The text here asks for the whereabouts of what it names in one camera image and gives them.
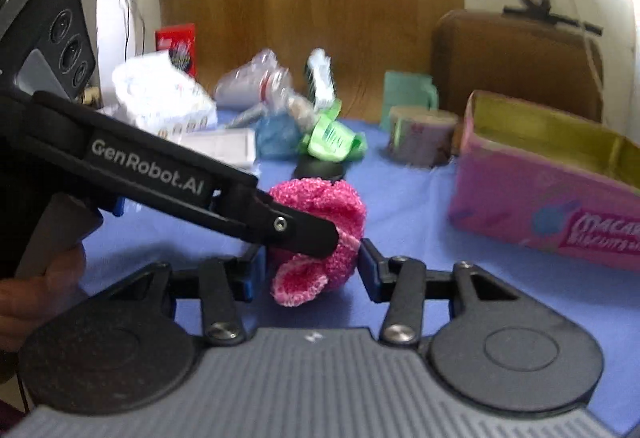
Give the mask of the person left hand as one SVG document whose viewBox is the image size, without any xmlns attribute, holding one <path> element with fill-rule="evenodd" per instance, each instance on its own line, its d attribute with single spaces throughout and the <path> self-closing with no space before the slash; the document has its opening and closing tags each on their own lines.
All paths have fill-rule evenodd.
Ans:
<svg viewBox="0 0 640 438">
<path fill-rule="evenodd" d="M 43 323 L 70 308 L 80 294 L 86 252 L 78 244 L 57 254 L 41 276 L 1 281 L 1 350 L 19 351 Z"/>
</svg>

